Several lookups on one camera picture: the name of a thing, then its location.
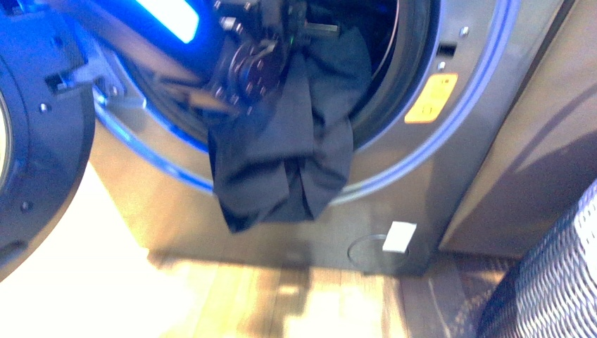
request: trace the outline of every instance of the circular drain cover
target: circular drain cover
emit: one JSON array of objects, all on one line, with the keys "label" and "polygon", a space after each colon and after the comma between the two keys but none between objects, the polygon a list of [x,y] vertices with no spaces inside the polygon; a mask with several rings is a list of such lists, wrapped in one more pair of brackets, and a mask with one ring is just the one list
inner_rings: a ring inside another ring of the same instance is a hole
[{"label": "circular drain cover", "polygon": [[361,237],[348,247],[348,259],[364,273],[393,275],[404,265],[408,249],[404,253],[384,251],[385,234],[371,234]]}]

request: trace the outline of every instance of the washing machine door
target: washing machine door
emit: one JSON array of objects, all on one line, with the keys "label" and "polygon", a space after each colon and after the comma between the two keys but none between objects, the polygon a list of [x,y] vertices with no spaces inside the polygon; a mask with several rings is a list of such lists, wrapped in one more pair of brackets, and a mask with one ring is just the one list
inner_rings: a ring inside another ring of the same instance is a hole
[{"label": "washing machine door", "polygon": [[91,87],[63,80],[84,58],[62,17],[0,4],[3,280],[39,246],[75,195],[95,118]]}]

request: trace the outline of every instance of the black garment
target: black garment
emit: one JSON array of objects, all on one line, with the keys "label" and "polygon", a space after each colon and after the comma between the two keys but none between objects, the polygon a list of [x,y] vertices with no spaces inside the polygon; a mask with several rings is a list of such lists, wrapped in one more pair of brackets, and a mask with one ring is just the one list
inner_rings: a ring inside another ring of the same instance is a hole
[{"label": "black garment", "polygon": [[346,184],[348,114],[371,65],[357,29],[291,57],[285,83],[253,111],[209,130],[214,191],[232,232],[258,222],[314,220]]}]

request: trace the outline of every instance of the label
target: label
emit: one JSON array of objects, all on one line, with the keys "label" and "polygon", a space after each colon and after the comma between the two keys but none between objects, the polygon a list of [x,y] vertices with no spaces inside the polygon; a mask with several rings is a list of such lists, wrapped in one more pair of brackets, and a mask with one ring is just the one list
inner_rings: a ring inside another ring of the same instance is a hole
[{"label": "label", "polygon": [[404,116],[405,123],[431,123],[437,119],[458,81],[458,74],[433,74],[419,98]]},{"label": "label", "polygon": [[406,248],[417,229],[416,224],[407,222],[393,222],[384,242],[383,250],[392,252],[406,252]]}]

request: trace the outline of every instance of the white tag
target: white tag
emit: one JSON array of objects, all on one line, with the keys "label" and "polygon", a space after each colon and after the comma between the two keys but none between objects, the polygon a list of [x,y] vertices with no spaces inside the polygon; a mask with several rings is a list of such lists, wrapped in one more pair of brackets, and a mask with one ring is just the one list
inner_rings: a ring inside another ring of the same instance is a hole
[{"label": "white tag", "polygon": [[406,248],[417,229],[416,224],[393,222],[384,242],[384,251],[406,252]]}]

